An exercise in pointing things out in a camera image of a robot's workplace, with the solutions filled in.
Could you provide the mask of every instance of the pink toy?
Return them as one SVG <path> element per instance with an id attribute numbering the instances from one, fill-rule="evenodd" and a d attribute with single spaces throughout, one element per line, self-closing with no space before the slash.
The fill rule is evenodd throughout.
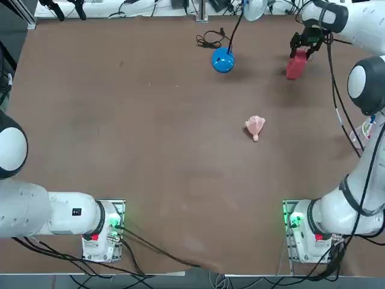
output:
<path id="1" fill-rule="evenodd" d="M 253 140 L 258 141 L 258 134 L 263 128 L 263 124 L 266 120 L 263 117 L 252 116 L 245 122 L 245 126 L 250 134 L 253 135 Z"/>

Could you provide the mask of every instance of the brown tabletop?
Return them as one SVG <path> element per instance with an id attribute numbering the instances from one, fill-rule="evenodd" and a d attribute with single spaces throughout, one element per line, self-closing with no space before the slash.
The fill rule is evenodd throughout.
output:
<path id="1" fill-rule="evenodd" d="M 170 253 L 215 271 L 275 275 L 282 200 L 321 197 L 357 157 L 334 111 L 325 47 L 303 77 L 289 81 L 289 41 L 303 27 L 292 17 L 242 21 L 236 66 L 223 75 L 211 66 L 213 50 L 197 47 L 195 37 L 220 27 L 230 35 L 235 22 L 41 21 L 28 32 L 11 95 L 10 116 L 30 148 L 17 178 L 124 198 L 126 226 Z M 333 44 L 337 83 L 357 125 L 364 117 L 346 96 L 346 81 L 365 56 Z M 266 118 L 258 143 L 243 130 L 254 114 Z M 79 236 L 44 240 L 81 254 Z M 186 268 L 132 244 L 146 272 Z M 8 260 L 0 272 L 76 272 L 11 240 L 0 248 Z M 384 250 L 354 240 L 342 274 L 384 276 L 384 258 Z M 285 257 L 281 274 L 287 264 Z M 128 254 L 117 266 L 132 269 Z"/>

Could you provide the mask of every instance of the power cable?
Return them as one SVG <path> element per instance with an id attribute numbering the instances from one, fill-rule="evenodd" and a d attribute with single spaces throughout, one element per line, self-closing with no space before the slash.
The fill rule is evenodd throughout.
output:
<path id="1" fill-rule="evenodd" d="M 234 12 L 234 6 L 233 6 L 234 1 L 235 0 L 231 1 L 231 3 L 227 5 L 226 10 L 223 12 L 222 16 L 224 16 L 227 11 Z"/>
<path id="2" fill-rule="evenodd" d="M 125 5 L 125 4 L 128 4 L 128 0 L 124 0 L 124 1 L 120 4 L 119 9 L 118 9 L 118 12 L 115 12 L 115 13 L 110 14 L 110 15 L 108 16 L 108 18 L 111 18 L 111 17 L 113 17 L 113 16 L 115 16 L 115 15 L 121 15 L 121 14 L 124 14 L 124 16 L 122 16 L 122 18 L 125 18 L 125 17 L 126 17 L 126 13 L 120 11 L 120 10 L 122 9 L 122 6 Z"/>
<path id="3" fill-rule="evenodd" d="M 158 0 L 155 0 L 154 1 L 154 9 L 152 10 L 151 17 L 154 16 L 155 8 L 156 8 L 157 3 L 158 3 Z"/>
<path id="4" fill-rule="evenodd" d="M 210 42 L 210 41 L 206 40 L 206 35 L 209 33 L 219 35 L 219 36 L 221 36 L 221 38 L 219 40 L 214 40 L 214 41 Z M 220 48 L 220 47 L 222 47 L 222 41 L 224 39 L 227 39 L 228 41 L 230 41 L 228 36 L 226 36 L 226 34 L 224 33 L 224 30 L 222 27 L 220 28 L 220 32 L 215 31 L 215 30 L 209 30 L 209 31 L 206 31 L 203 36 L 201 36 L 199 34 L 196 35 L 197 45 L 200 47 L 203 47 L 203 48 L 211 48 L 211 49 Z"/>
<path id="5" fill-rule="evenodd" d="M 331 60 L 331 43 L 332 43 L 332 40 L 330 37 L 333 37 L 331 36 L 332 34 L 329 33 L 326 35 L 326 40 L 327 40 L 327 56 L 328 56 L 328 61 L 329 61 L 329 67 L 330 67 L 330 75 L 331 75 L 331 91 L 332 91 L 332 95 L 333 95 L 333 105 L 334 105 L 334 109 L 336 110 L 336 113 L 337 113 L 337 117 L 338 117 L 338 120 L 339 120 L 339 123 L 341 125 L 341 128 L 342 128 L 342 131 L 343 133 L 345 134 L 345 137 L 348 139 L 349 141 L 349 144 L 351 145 L 351 147 L 353 148 L 354 152 L 356 153 L 356 155 L 360 158 L 361 155 L 360 153 L 358 152 L 357 148 L 354 146 L 353 142 L 351 141 L 349 135 L 348 135 L 348 132 L 346 131 L 345 129 L 345 126 L 343 125 L 343 122 L 342 122 L 342 119 L 340 117 L 340 114 L 339 114 L 339 111 L 338 111 L 338 107 L 337 107 L 337 102 L 336 102 L 336 91 L 337 91 L 337 95 L 340 99 L 340 103 L 341 103 L 341 107 L 343 109 L 343 112 L 345 113 L 346 115 L 346 118 L 349 120 L 350 124 L 351 124 L 351 121 L 350 121 L 350 118 L 349 118 L 349 115 L 345 109 L 345 106 L 343 105 L 343 102 L 342 102 L 342 99 L 339 95 L 339 92 L 337 89 L 335 89 L 337 87 L 337 84 L 336 84 L 336 79 L 334 77 L 334 72 L 333 72 L 333 62 Z M 357 135 L 357 132 L 356 132 L 356 129 L 353 127 L 353 131 L 354 131 L 354 135 L 355 137 L 357 138 L 357 140 L 359 141 L 360 145 L 362 146 L 362 143 Z"/>
<path id="6" fill-rule="evenodd" d="M 333 43 L 333 33 L 329 32 L 327 35 L 326 35 L 326 42 L 327 42 L 327 55 L 328 55 L 328 61 L 329 61 L 329 66 L 330 66 L 330 74 L 331 74 L 331 84 L 332 84 L 332 92 L 333 92 L 333 102 L 334 102 L 334 108 L 337 112 L 337 116 L 338 116 L 338 119 L 339 119 L 339 122 L 340 122 L 340 125 L 343 129 L 343 132 L 345 134 L 345 136 L 347 137 L 347 139 L 349 140 L 349 143 L 350 145 L 352 146 L 352 148 L 354 149 L 354 151 L 356 152 L 356 154 L 358 156 L 360 156 L 360 154 L 358 153 L 356 147 L 353 145 L 353 142 L 350 140 L 349 136 L 348 136 L 348 133 L 346 132 L 345 128 L 343 127 L 343 123 L 342 123 L 342 119 L 339 115 L 339 112 L 338 112 L 338 108 L 337 108 L 337 104 L 336 104 L 336 100 L 335 100 L 335 94 L 334 94 L 334 89 L 336 90 L 336 93 L 337 93 L 337 97 L 338 97 L 338 100 L 341 104 L 341 107 L 342 107 L 342 110 L 343 110 L 343 113 L 349 123 L 349 126 L 350 128 L 352 129 L 352 132 L 354 133 L 354 136 L 356 137 L 360 147 L 362 150 L 364 150 L 364 147 L 362 145 L 362 142 L 360 140 L 360 138 L 358 137 L 357 135 L 357 132 L 356 132 L 356 129 L 355 127 L 353 126 L 352 122 L 351 122 L 351 119 L 350 119 L 350 116 L 345 108 L 345 105 L 343 104 L 343 101 L 342 101 L 342 98 L 341 98 L 341 95 L 339 93 L 339 90 L 338 90 L 338 87 L 337 87 L 337 83 L 336 83 L 336 78 L 334 76 L 334 71 L 333 71 L 333 62 L 332 62 L 332 59 L 331 59 L 331 44 Z"/>
<path id="7" fill-rule="evenodd" d="M 66 260 L 66 261 L 77 261 L 77 262 L 80 262 L 80 263 L 83 263 L 83 262 L 86 262 L 86 263 L 92 263 L 92 264 L 97 264 L 99 266 L 102 266 L 102 267 L 106 267 L 106 268 L 109 268 L 109 269 L 113 269 L 113 270 L 117 270 L 117 271 L 120 271 L 120 272 L 124 272 L 124 273 L 128 273 L 130 274 L 133 278 L 135 278 L 136 280 L 140 280 L 139 277 L 142 277 L 141 275 L 139 274 L 136 274 L 134 272 L 131 272 L 129 270 L 126 270 L 126 269 L 123 269 L 123 268 L 118 268 L 118 267 L 114 267 L 114 266 L 111 266 L 111 265 L 107 265 L 107 264 L 104 264 L 104 263 L 100 263 L 100 262 L 95 262 L 95 261 L 92 261 L 92 260 L 88 260 L 88 259 L 80 259 L 80 258 L 76 258 L 74 256 L 71 256 L 69 254 L 63 254 L 63 253 L 55 253 L 54 251 L 51 251 L 51 252 L 45 252 L 43 248 L 40 248 L 38 247 L 35 248 L 34 246 L 30 246 L 26 243 L 24 243 L 22 240 L 18 239 L 18 238 L 12 238 L 14 241 L 16 241 L 17 243 L 19 243 L 20 245 L 22 245 L 23 247 L 33 251 L 33 252 L 36 252 L 36 253 L 39 253 L 39 254 L 42 254 L 42 255 L 46 255 L 46 256 L 49 256 L 49 257 L 53 257 L 55 259 L 61 259 L 61 260 Z M 147 286 L 148 288 L 150 289 L 153 289 L 149 284 L 145 283 L 144 281 L 141 281 L 145 286 Z"/>
<path id="8" fill-rule="evenodd" d="M 243 12 L 244 12 L 243 7 L 241 9 L 242 9 L 241 15 L 239 15 L 239 18 L 238 18 L 238 21 L 237 21 L 237 23 L 236 23 L 236 25 L 234 27 L 233 33 L 231 33 L 230 42 L 229 42 L 229 48 L 227 48 L 227 54 L 230 53 L 230 51 L 232 51 L 232 49 L 233 49 L 233 47 L 232 47 L 233 46 L 233 38 L 234 38 L 235 32 L 236 32 L 236 30 L 237 30 L 237 28 L 239 26 L 239 23 L 241 22 L 241 19 L 243 17 Z"/>
<path id="9" fill-rule="evenodd" d="M 72 281 L 73 281 L 75 284 L 79 285 L 78 289 L 79 289 L 79 288 L 83 288 L 83 289 L 91 289 L 90 287 L 87 287 L 87 286 L 85 286 L 84 284 L 85 284 L 88 280 L 90 280 L 90 279 L 92 278 L 92 276 L 88 277 L 88 279 L 86 279 L 86 280 L 83 282 L 83 284 L 80 283 L 80 282 L 78 282 L 72 275 L 70 275 L 70 278 L 72 279 Z"/>
<path id="10" fill-rule="evenodd" d="M 183 264 L 183 265 L 187 265 L 187 266 L 191 266 L 191 267 L 200 267 L 199 265 L 196 265 L 196 264 L 193 264 L 193 263 L 190 263 L 190 262 L 187 262 L 187 261 L 184 261 L 182 259 L 179 259 L 178 257 L 175 257 L 173 255 L 171 255 L 170 253 L 166 252 L 165 250 L 162 250 L 160 249 L 159 247 L 155 246 L 154 244 L 148 242 L 147 240 L 145 240 L 144 238 L 140 237 L 139 235 L 137 235 L 136 233 L 122 227 L 122 226 L 119 226 L 119 225 L 115 225 L 115 228 L 117 229 L 122 229 L 124 231 L 126 231 L 128 234 L 130 235 L 133 235 L 135 238 L 139 239 L 140 241 L 142 241 L 143 243 L 147 244 L 148 246 L 150 246 L 152 249 L 156 250 L 157 252 Z"/>
<path id="11" fill-rule="evenodd" d="M 137 261 L 137 259 L 135 258 L 135 255 L 134 255 L 134 251 L 131 249 L 130 245 L 126 241 L 124 241 L 123 239 L 120 240 L 120 241 L 128 249 L 128 251 L 130 253 L 130 256 L 131 256 L 131 259 L 132 259 L 132 262 L 134 263 L 134 266 L 135 266 L 135 269 L 136 269 L 137 273 L 142 275 L 142 276 L 146 276 L 146 274 L 143 273 L 143 271 L 140 269 L 138 261 Z"/>

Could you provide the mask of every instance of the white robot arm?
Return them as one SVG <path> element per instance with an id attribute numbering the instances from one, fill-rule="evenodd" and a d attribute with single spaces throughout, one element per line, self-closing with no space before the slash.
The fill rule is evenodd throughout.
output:
<path id="1" fill-rule="evenodd" d="M 39 185 L 10 179 L 23 167 L 27 155 L 23 129 L 0 110 L 0 238 L 79 234 L 84 257 L 118 261 L 121 232 L 114 225 L 122 225 L 122 211 L 88 194 L 48 192 Z"/>
<path id="2" fill-rule="evenodd" d="M 318 200 L 301 200 L 291 215 L 298 257 L 317 263 L 331 246 L 332 234 L 350 235 L 360 214 L 356 234 L 378 232 L 384 224 L 385 141 L 381 139 L 365 201 L 362 199 L 369 164 L 385 123 L 385 2 L 339 5 L 314 0 L 302 9 L 307 27 L 334 32 L 376 57 L 359 61 L 348 78 L 348 94 L 364 115 L 376 114 L 375 127 L 357 167 L 340 185 Z"/>

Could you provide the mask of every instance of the blue object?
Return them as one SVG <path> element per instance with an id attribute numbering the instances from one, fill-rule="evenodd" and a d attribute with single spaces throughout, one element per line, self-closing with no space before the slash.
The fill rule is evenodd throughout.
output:
<path id="1" fill-rule="evenodd" d="M 220 47 L 212 54 L 211 63 L 216 71 L 227 73 L 233 69 L 235 58 L 231 52 L 227 53 L 227 47 Z"/>

